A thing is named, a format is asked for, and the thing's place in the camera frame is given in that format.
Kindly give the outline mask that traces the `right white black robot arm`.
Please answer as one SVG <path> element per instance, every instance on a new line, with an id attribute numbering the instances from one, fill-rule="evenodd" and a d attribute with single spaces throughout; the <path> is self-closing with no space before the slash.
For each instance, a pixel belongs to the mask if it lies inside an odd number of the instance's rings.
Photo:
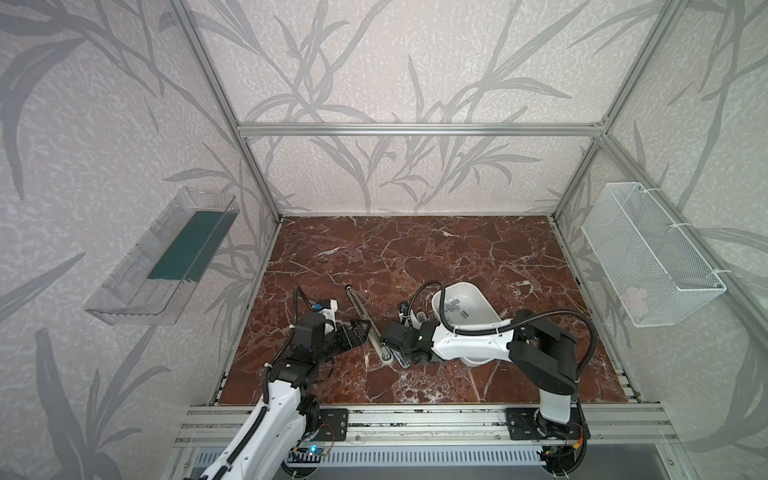
<path id="1" fill-rule="evenodd" d="M 537 439 L 586 440 L 586 422 L 577 420 L 581 375 L 597 350 L 594 322 L 582 312 L 521 309 L 507 320 L 469 282 L 423 284 L 400 306 L 400 319 L 381 336 L 401 366 L 460 360 L 469 366 L 506 361 L 539 391 L 539 406 L 528 428 Z"/>

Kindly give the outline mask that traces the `beige black long stapler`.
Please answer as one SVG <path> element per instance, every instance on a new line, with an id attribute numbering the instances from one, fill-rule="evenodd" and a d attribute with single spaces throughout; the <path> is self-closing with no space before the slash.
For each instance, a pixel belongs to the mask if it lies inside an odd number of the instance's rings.
<path id="1" fill-rule="evenodd" d="M 379 330 L 367 312 L 360 296 L 351 285 L 346 285 L 345 291 L 356 313 L 360 317 L 360 320 L 367 327 L 368 340 L 378 355 L 381 363 L 387 366 L 391 365 L 394 360 L 394 355 L 390 348 L 383 344 Z"/>

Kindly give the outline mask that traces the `white oval tray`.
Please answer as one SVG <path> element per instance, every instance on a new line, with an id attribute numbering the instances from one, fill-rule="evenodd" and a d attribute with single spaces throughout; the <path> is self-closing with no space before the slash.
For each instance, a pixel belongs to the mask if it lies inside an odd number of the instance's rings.
<path id="1" fill-rule="evenodd" d="M 512 339 L 512 332 L 498 333 L 502 320 L 491 304 L 479 290 L 469 282 L 460 282 L 445 288 L 447 294 L 444 313 L 439 308 L 442 298 L 440 291 L 431 299 L 433 313 L 438 320 L 444 319 L 457 330 L 479 331 L 490 329 L 490 334 L 467 336 L 452 333 L 440 324 L 433 336 L 433 352 L 441 360 L 461 360 L 469 367 L 479 367 L 494 360 L 508 360 L 507 343 Z M 448 311 L 446 304 L 453 298 L 460 300 L 461 309 Z M 461 311 L 468 313 L 468 318 L 461 316 Z"/>

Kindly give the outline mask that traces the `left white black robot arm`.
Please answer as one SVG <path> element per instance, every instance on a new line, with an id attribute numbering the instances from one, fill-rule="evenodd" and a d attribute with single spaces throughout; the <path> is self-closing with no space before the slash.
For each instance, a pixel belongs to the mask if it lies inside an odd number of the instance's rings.
<path id="1" fill-rule="evenodd" d="M 338 321 L 334 300 L 312 302 L 299 286 L 292 302 L 291 333 L 265 364 L 259 402 L 223 453 L 200 474 L 202 479 L 271 479 L 278 471 L 291 479 L 307 479 L 317 470 L 317 453 L 312 462 L 294 465 L 296 448 L 304 440 L 333 430 L 321 422 L 311 388 L 322 364 L 368 341 L 372 323 Z"/>

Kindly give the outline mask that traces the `small blue stapler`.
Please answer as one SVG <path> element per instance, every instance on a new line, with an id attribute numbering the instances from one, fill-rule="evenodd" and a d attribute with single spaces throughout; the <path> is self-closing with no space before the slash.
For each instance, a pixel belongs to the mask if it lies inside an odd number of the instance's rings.
<path id="1" fill-rule="evenodd" d="M 402 368 L 408 369 L 411 366 L 411 361 L 408 358 L 403 357 L 399 352 L 393 351 L 393 356 Z"/>

